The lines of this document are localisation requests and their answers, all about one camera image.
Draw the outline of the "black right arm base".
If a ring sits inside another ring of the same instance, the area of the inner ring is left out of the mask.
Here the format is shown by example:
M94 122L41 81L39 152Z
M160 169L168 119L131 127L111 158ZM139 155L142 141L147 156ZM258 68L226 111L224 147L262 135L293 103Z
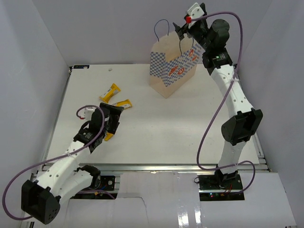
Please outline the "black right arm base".
M199 199L203 201L243 201L244 193L240 175L235 179L219 183L214 175L198 175L194 183L199 187Z

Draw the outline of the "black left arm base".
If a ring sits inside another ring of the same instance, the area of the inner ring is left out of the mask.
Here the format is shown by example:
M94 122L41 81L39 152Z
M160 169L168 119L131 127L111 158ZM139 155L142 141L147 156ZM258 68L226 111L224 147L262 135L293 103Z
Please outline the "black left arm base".
M113 191L115 189L115 176L101 176L100 179L94 184L94 186L85 188L81 191Z

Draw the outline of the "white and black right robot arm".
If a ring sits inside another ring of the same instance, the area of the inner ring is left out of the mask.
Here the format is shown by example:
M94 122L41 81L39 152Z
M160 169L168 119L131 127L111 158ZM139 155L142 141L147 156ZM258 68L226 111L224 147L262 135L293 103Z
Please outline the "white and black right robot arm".
M215 185L224 190L237 177L241 152L256 133L263 113L246 98L237 78L239 64L233 64L226 49L230 37L229 23L216 19L209 26L206 21L209 17L204 3L194 3L184 17L186 23L182 27L177 24L174 27L180 40L187 35L203 48L203 65L223 96L220 105L228 108L229 119L221 127L225 141L223 152L214 168Z

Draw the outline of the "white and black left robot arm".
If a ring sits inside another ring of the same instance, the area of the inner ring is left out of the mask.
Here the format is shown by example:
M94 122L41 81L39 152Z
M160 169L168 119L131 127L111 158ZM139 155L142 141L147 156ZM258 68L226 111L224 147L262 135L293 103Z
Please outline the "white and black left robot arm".
M36 178L21 187L21 209L44 225L54 220L63 203L85 188L100 185L100 171L79 165L109 134L115 134L123 107L100 103L85 107L84 124L62 157Z

